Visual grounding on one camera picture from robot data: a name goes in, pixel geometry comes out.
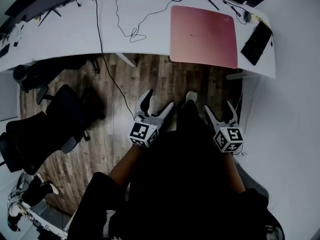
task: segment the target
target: white sneaker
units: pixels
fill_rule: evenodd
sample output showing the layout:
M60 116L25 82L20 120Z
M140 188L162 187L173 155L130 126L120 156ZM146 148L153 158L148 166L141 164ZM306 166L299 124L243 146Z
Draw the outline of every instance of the white sneaker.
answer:
M45 182L39 172L36 174L36 176L38 176L38 178L40 179L41 183L44 183L44 182Z
M56 188L56 186L53 185L52 183L50 183L50 186L52 188L53 193L55 193L56 195L59 195L59 190Z
M185 102L192 100L194 101L194 103L196 103L197 98L198 98L198 94L195 91L191 90L191 91L188 91L188 93L186 94Z

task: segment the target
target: desk surface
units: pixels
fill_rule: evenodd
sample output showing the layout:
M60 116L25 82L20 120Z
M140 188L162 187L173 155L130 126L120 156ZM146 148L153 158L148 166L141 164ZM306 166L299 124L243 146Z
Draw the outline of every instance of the desk surface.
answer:
M124 33L130 35L133 28L136 28L147 14L164 10L169 1L117 0L119 24ZM146 35L147 38L130 43L130 38L124 37L117 26L116 1L98 0L99 28L103 42L103 52L169 55L171 6L195 7L232 16L236 32L238 68L275 78L275 53L274 48L269 44L256 66L253 66L240 52L253 33L254 28L258 25L258 20L254 18L252 22L243 25L237 20L236 13L222 0L212 1L220 11L207 0L171 2L166 11L149 15L140 25L139 34ZM100 53L96 3L92 0L78 0L78 2L81 7L78 7L76 2L72 2L65 7L58 8L57 10L62 17L51 12L39 27L39 21L35 19L24 23L21 32L20 27L16 27L9 36L9 52L0 58L0 71L20 64L54 57ZM269 24L268 17L262 12L246 5L241 6ZM243 14L242 9L237 8L237 10ZM18 46L14 47L13 44L17 41Z

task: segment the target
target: person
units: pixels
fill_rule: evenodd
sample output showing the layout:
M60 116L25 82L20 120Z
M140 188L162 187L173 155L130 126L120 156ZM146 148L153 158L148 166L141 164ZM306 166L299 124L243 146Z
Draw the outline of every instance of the person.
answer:
M68 240L285 239L268 199L246 189L232 155L215 146L196 100L188 92L176 131L133 145L108 175L94 173Z
M41 202L46 195L54 193L59 194L56 186L48 181L44 181L41 174L37 173L33 180L28 185L28 188L24 191L25 183L25 174L22 173L17 185L8 197L8 211L7 211L7 225L12 231L20 231L18 228L18 222L23 216L24 211L20 209L19 205L22 204L22 201L28 204L30 207L33 207Z
M59 191L56 186L50 182L45 182L41 174L37 173L21 197L22 201L33 207L40 203L46 195L51 193L59 195Z

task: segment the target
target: black office chair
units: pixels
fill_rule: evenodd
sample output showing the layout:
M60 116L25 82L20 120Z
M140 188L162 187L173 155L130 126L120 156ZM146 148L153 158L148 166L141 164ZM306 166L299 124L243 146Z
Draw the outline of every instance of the black office chair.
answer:
M32 89L48 85L63 70L78 70L86 62L87 57L83 55L40 60L31 66L17 66L13 71L13 78L28 93Z
M69 153L85 135L91 119L82 100L68 86L63 85L55 96L47 94L48 87L38 94L37 102L51 100L45 113L8 122L6 132L0 136L0 152L10 170L24 169L33 175L53 152Z

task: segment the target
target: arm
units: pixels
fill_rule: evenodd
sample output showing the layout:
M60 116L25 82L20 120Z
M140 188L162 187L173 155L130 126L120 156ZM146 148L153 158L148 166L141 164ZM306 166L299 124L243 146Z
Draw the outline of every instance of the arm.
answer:
M230 187L238 194L246 191L232 155L230 153L221 154L221 159Z
M144 148L132 145L125 156L115 165L109 173L109 177L122 188L127 188L131 181L131 176L139 158L144 152Z

